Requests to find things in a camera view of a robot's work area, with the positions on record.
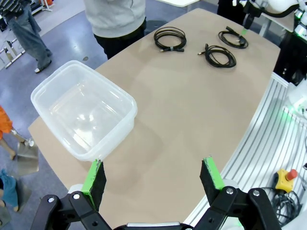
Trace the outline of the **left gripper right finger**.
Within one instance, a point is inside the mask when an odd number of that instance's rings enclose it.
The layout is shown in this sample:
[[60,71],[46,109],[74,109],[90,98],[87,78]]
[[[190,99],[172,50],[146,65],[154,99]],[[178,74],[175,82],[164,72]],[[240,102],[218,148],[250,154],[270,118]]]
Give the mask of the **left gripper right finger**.
[[194,230],[220,230],[228,217],[238,218],[244,230],[281,230],[262,188],[252,188],[245,193],[226,186],[212,157],[202,160],[200,179],[210,207]]

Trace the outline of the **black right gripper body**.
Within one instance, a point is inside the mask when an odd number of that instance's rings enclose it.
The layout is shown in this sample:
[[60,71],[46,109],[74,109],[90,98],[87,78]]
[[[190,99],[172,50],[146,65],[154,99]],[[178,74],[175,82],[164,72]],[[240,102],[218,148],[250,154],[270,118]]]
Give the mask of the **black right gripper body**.
[[242,0],[243,11],[245,14],[259,18],[262,13],[263,0]]

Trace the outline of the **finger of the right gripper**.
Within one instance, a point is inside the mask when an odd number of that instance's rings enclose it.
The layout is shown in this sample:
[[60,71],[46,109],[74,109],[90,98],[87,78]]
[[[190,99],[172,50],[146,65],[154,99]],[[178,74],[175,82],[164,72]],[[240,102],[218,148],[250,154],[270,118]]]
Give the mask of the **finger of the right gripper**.
[[243,21],[243,30],[241,35],[245,35],[247,31],[250,29],[251,25],[253,24],[254,17],[251,14],[247,14],[244,21]]

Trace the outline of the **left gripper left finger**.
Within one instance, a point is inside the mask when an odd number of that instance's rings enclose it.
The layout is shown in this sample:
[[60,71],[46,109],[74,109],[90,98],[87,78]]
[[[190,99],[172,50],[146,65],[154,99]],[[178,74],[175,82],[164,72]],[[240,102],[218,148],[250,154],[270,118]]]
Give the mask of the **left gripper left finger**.
[[99,214],[105,185],[104,164],[95,160],[80,191],[41,199],[30,230],[68,230],[73,222],[81,222],[86,230],[112,230]]

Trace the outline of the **white table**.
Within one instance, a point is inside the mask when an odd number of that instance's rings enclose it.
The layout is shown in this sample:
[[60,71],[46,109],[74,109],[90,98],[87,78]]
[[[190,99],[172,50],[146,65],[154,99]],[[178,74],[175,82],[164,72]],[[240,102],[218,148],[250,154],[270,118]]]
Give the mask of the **white table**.
[[277,25],[281,26],[283,29],[289,32],[292,32],[294,30],[294,12],[283,18],[274,18],[264,13],[262,13],[261,15],[264,16],[265,20],[259,32],[260,36],[264,36],[268,32],[272,22],[276,23]]

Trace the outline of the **black equipment cabinet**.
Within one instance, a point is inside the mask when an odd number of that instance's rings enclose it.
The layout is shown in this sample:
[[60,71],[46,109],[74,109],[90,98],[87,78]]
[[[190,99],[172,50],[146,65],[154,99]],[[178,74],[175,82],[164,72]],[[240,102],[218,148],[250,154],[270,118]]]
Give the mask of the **black equipment cabinet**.
[[307,41],[286,32],[273,72],[295,86],[307,80]]

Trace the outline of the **yellow emergency stop button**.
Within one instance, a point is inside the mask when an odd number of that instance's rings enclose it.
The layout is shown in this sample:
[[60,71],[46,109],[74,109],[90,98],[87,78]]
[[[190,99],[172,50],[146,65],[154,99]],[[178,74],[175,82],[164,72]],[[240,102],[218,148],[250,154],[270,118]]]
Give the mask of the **yellow emergency stop button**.
[[295,169],[287,171],[285,169],[280,169],[275,173],[274,178],[274,188],[277,190],[282,190],[289,193],[293,190],[294,180],[298,176]]

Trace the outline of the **clear plastic storage container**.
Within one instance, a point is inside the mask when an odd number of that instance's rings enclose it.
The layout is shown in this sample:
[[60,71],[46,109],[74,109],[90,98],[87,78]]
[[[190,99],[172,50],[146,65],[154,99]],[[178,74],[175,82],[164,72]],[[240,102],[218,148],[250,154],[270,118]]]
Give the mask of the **clear plastic storage container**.
[[102,161],[132,131],[135,99],[115,83],[72,60],[31,93],[31,102],[63,147],[80,161]]

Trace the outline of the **person in grey hoodie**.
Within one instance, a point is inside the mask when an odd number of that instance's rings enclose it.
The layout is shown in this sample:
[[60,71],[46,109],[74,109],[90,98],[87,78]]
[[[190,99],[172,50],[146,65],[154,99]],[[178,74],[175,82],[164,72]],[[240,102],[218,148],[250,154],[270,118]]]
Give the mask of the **person in grey hoodie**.
[[144,37],[145,0],[83,0],[97,43],[108,59]]

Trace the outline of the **bystander in striped sweater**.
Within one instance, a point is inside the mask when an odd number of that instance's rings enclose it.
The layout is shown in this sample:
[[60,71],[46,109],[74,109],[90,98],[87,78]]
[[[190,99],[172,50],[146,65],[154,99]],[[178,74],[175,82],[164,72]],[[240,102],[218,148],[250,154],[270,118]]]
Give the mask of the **bystander in striped sweater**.
[[52,52],[45,45],[30,6],[31,0],[0,0],[0,16],[13,31],[22,48],[37,61],[35,73],[52,62]]

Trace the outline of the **white aluminium rail frame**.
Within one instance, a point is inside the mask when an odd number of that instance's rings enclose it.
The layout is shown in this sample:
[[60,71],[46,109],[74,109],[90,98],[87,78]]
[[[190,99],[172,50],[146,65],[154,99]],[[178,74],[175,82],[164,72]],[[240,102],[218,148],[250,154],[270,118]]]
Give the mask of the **white aluminium rail frame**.
[[[284,203],[272,205],[279,199],[273,181],[280,169],[298,173],[293,190],[286,194],[295,203],[295,218],[290,218]],[[245,193],[262,188],[281,230],[307,230],[307,80],[294,86],[272,74],[245,135],[220,175],[226,186]],[[209,207],[205,195],[186,219],[192,230]],[[238,218],[228,217],[220,230],[244,228]]]

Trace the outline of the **silver mannequin base plate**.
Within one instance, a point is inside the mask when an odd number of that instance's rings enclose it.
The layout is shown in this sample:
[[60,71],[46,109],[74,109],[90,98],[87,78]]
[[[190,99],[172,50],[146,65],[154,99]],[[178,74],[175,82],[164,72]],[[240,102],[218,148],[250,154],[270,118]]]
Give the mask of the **silver mannequin base plate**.
[[18,143],[17,169],[19,176],[29,175],[39,171],[38,146],[32,139]]

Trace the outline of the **white desk frame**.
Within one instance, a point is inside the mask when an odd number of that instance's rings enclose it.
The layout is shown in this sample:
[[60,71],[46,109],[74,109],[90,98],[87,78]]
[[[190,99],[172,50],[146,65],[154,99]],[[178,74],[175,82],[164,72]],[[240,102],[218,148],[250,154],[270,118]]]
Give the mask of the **white desk frame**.
[[5,40],[0,49],[0,70],[7,69],[24,53],[25,50],[16,38],[12,41]]

